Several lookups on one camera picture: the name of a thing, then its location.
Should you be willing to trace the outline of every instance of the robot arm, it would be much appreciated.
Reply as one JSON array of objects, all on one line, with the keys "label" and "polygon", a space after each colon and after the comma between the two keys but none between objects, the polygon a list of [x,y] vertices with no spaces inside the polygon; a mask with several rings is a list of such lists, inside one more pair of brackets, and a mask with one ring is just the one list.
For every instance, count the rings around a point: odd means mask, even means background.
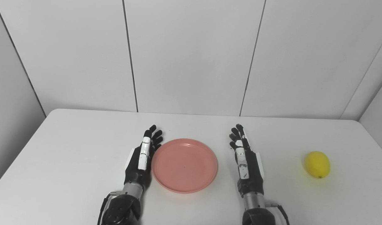
[{"label": "robot arm", "polygon": [[141,217],[140,198],[151,184],[151,161],[163,141],[162,131],[153,125],[145,131],[139,147],[135,148],[128,167],[123,190],[111,192],[104,200],[98,225],[137,225]]},{"label": "robot arm", "polygon": [[235,161],[238,165],[240,179],[238,191],[244,200],[245,212],[242,216],[242,225],[275,225],[274,215],[266,207],[278,207],[289,225],[288,217],[282,206],[266,203],[263,197],[263,169],[255,152],[251,150],[244,127],[237,124],[231,129],[230,146],[235,150]]}]

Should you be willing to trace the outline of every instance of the black cable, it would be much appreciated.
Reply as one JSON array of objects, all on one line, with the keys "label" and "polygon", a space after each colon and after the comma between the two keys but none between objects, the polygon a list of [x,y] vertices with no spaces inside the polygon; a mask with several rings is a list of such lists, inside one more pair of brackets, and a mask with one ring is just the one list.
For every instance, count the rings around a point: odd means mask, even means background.
[{"label": "black cable", "polygon": [[106,203],[108,202],[110,197],[111,197],[111,194],[109,193],[106,196],[106,198],[103,200],[103,202],[102,202],[101,211],[99,212],[98,224],[97,225],[101,225],[101,218],[102,218],[103,210],[105,209]]},{"label": "black cable", "polygon": [[284,217],[285,222],[287,222],[287,225],[290,225],[290,222],[289,222],[289,220],[288,220],[288,216],[287,216],[287,214],[285,213],[284,208],[283,208],[281,205],[277,205],[277,208],[278,208],[278,210],[281,212],[282,216]]}]

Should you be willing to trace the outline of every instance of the white table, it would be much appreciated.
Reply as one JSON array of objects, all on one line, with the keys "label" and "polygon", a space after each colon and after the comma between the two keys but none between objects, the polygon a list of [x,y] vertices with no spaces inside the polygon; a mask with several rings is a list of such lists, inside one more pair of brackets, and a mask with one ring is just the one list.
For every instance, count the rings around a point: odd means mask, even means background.
[{"label": "white table", "polygon": [[[96,224],[103,198],[123,186],[131,148],[152,124],[164,131],[165,142],[193,138],[207,144],[218,173],[192,194],[170,192],[153,180],[142,224],[241,224],[243,204],[228,144],[237,123],[261,153],[265,198],[284,206],[291,225],[382,225],[382,149],[356,121],[65,109],[49,114],[0,180],[0,225]],[[303,158],[310,151],[329,157],[328,177],[305,172]]]}]

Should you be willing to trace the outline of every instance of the silver cylindrical wrist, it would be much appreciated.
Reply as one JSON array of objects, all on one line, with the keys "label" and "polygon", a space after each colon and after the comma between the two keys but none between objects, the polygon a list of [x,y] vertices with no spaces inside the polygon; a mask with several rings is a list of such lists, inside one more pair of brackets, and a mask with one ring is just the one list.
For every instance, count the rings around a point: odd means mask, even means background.
[{"label": "silver cylindrical wrist", "polygon": [[245,210],[251,208],[265,208],[265,198],[262,193],[248,192],[244,194],[244,206]]},{"label": "silver cylindrical wrist", "polygon": [[142,195],[142,186],[135,182],[127,182],[124,184],[123,190],[121,191],[122,195],[132,195],[137,199],[141,198]]}]

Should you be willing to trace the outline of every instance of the yellow lemon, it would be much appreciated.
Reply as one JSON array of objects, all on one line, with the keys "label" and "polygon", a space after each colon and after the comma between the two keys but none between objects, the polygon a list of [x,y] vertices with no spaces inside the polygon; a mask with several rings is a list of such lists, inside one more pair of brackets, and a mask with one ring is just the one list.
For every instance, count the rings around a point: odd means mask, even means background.
[{"label": "yellow lemon", "polygon": [[315,178],[325,178],[330,173],[330,160],[319,151],[313,151],[305,157],[306,170]]}]

